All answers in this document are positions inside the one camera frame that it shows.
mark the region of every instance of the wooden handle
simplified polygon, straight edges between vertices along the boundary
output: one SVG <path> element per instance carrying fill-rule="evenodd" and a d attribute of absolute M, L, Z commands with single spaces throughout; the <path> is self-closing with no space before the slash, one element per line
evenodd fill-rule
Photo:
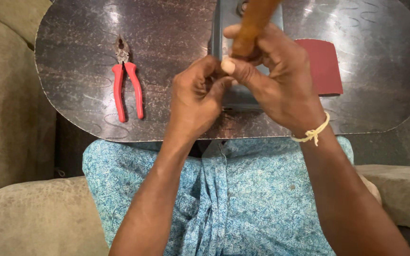
<path fill-rule="evenodd" d="M 254 50 L 256 37 L 265 29 L 281 0 L 251 0 L 243 14 L 242 29 L 232 45 L 233 57 L 247 57 Z"/>

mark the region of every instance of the blue patterned cloth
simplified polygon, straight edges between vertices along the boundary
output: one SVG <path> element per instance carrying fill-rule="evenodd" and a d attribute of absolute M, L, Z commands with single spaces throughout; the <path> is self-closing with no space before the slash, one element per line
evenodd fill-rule
<path fill-rule="evenodd" d="M 353 162 L 349 141 L 338 141 Z M 83 154 L 109 246 L 158 146 L 97 140 Z M 215 140 L 202 159 L 188 158 L 164 255 L 334 255 L 299 144 L 288 137 Z"/>

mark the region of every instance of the hand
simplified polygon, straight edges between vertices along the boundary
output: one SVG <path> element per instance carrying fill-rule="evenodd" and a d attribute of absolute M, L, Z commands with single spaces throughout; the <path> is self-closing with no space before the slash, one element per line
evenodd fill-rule
<path fill-rule="evenodd" d="M 226 38 L 235 38 L 241 25 L 224 30 Z M 222 69 L 248 87 L 264 112 L 276 123 L 291 130 L 295 137 L 316 129 L 325 121 L 317 93 L 312 87 L 306 50 L 288 38 L 274 24 L 269 24 L 256 40 L 259 54 L 251 62 L 226 58 Z M 270 75 L 254 66 L 264 64 Z"/>
<path fill-rule="evenodd" d="M 222 96 L 234 80 L 213 81 L 218 73 L 220 61 L 208 55 L 175 76 L 167 135 L 195 141 L 213 125 L 222 112 Z"/>

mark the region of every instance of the red plier handle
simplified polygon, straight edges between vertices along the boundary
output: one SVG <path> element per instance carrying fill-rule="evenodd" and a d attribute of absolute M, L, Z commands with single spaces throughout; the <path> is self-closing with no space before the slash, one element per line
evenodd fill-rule
<path fill-rule="evenodd" d="M 140 88 L 140 82 L 135 75 L 135 70 L 137 66 L 134 63 L 126 62 L 124 63 L 124 68 L 131 79 L 132 85 L 134 86 L 135 91 L 135 105 L 137 109 L 137 117 L 139 119 L 144 118 L 143 110 L 143 101 L 142 101 L 142 89 Z M 126 122 L 126 116 L 124 115 L 124 108 L 122 103 L 121 87 L 122 87 L 122 78 L 123 78 L 123 68 L 121 64 L 117 64 L 112 68 L 113 73 L 115 74 L 115 84 L 113 85 L 113 96 L 115 97 L 115 104 L 117 106 L 118 119 L 120 122 Z"/>

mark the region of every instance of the forearm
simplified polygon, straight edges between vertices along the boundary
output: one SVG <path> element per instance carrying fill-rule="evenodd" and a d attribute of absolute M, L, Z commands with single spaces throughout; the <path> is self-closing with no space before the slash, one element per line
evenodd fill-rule
<path fill-rule="evenodd" d="M 301 143 L 317 213 L 338 255 L 410 255 L 392 220 L 368 191 L 330 126 L 314 142 Z"/>
<path fill-rule="evenodd" d="M 131 201 L 109 255 L 162 255 L 180 173 L 193 143 L 166 135 L 153 167 Z"/>

